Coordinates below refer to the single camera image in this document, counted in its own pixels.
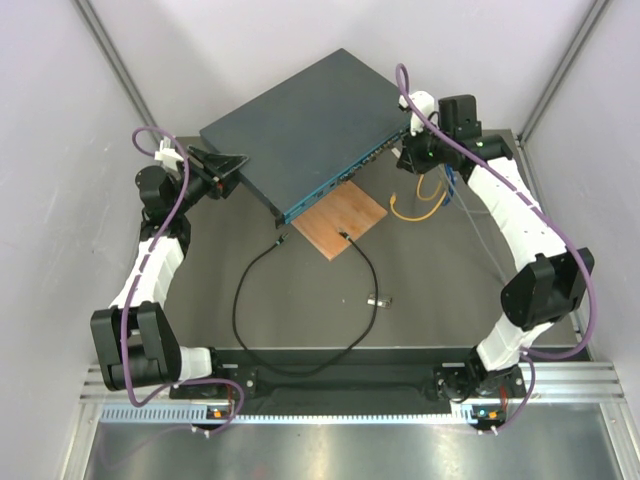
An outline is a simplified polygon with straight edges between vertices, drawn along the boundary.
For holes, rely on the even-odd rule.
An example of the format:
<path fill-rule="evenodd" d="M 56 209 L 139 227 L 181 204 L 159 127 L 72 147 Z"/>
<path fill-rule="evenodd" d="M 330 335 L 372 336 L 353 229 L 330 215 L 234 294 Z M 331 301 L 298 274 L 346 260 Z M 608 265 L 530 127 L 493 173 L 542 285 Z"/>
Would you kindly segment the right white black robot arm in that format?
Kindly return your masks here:
<path fill-rule="evenodd" d="M 411 115 L 398 167 L 425 174 L 444 166 L 458 173 L 487 209 L 513 258 L 516 274 L 501 291 L 500 318 L 471 350 L 462 383 L 440 385 L 458 402 L 487 396 L 541 334 L 580 306 L 587 289 L 584 276 L 592 271 L 594 258 L 586 248 L 570 251 L 538 216 L 539 204 L 509 143 L 499 134 L 484 133 L 474 96 L 437 101 L 418 91 L 400 96 L 398 104 Z"/>

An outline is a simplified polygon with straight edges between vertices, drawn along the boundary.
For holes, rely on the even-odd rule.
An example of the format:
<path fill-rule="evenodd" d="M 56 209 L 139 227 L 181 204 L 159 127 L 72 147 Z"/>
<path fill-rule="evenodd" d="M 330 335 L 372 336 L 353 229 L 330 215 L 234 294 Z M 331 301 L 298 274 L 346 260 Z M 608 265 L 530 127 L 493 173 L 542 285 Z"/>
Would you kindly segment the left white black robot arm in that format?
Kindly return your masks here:
<path fill-rule="evenodd" d="M 191 242 L 187 211 L 205 197 L 227 198 L 248 158 L 196 147 L 187 152 L 183 159 L 162 140 L 154 164 L 135 177 L 143 204 L 137 257 L 121 292 L 90 320 L 100 371 L 111 391 L 191 380 L 212 397 L 226 387 L 227 374 L 213 349 L 180 346 L 164 305 Z"/>

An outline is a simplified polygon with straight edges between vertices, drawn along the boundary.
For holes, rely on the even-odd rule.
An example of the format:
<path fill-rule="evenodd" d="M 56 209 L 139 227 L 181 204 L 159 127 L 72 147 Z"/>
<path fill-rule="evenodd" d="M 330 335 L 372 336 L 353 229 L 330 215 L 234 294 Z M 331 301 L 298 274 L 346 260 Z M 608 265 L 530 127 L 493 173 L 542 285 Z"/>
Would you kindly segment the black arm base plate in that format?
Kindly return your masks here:
<path fill-rule="evenodd" d="M 458 347 L 219 350 L 215 373 L 238 383 L 248 400 L 285 391 L 415 394 L 428 401 L 517 399 L 522 371 L 487 373 L 473 349 Z"/>

